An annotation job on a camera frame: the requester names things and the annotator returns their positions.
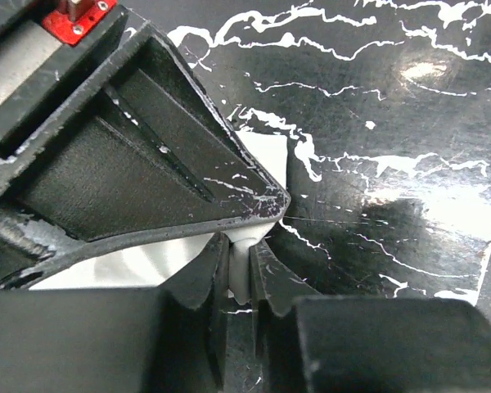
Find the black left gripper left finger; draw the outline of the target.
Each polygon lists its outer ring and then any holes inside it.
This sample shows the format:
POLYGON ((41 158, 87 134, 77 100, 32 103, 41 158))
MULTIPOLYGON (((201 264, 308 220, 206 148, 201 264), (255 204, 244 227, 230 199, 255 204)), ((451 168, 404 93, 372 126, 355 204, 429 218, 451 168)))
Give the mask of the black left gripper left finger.
POLYGON ((158 287, 0 291, 0 392, 220 392, 229 240, 158 287))

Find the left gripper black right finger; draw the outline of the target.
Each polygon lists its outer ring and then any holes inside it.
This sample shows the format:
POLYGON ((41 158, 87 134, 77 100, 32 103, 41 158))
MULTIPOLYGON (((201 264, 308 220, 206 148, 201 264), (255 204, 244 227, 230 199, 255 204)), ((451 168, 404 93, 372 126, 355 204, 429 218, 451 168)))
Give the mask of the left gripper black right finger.
POLYGON ((491 324, 463 300, 326 296, 250 249, 266 392, 491 392, 491 324))

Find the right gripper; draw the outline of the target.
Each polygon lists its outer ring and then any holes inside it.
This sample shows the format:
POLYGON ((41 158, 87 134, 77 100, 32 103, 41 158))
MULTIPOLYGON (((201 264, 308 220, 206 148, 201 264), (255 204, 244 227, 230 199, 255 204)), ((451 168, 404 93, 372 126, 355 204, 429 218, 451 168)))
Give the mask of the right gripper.
POLYGON ((0 156, 116 48, 127 19, 118 1, 0 1, 0 156))

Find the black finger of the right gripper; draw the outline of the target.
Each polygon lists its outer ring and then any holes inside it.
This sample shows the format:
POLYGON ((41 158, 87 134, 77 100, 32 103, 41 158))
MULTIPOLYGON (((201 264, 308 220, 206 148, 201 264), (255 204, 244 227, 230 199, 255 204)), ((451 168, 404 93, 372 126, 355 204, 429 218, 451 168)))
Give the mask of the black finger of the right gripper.
POLYGON ((173 43, 144 24, 0 157, 0 287, 131 246, 270 224, 290 200, 173 43))

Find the grey underwear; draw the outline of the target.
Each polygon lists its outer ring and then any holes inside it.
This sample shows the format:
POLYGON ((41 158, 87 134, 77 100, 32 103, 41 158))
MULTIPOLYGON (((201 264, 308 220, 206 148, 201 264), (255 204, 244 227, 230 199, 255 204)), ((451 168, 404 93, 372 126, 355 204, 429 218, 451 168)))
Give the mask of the grey underwear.
MULTIPOLYGON (((252 156, 282 185, 286 185, 287 137, 239 131, 252 156)), ((228 295, 237 304, 250 301, 250 248, 273 228, 273 223, 227 230, 231 242, 228 295)), ((135 246, 74 264, 30 289, 157 287, 198 256, 211 236, 185 237, 135 246)))

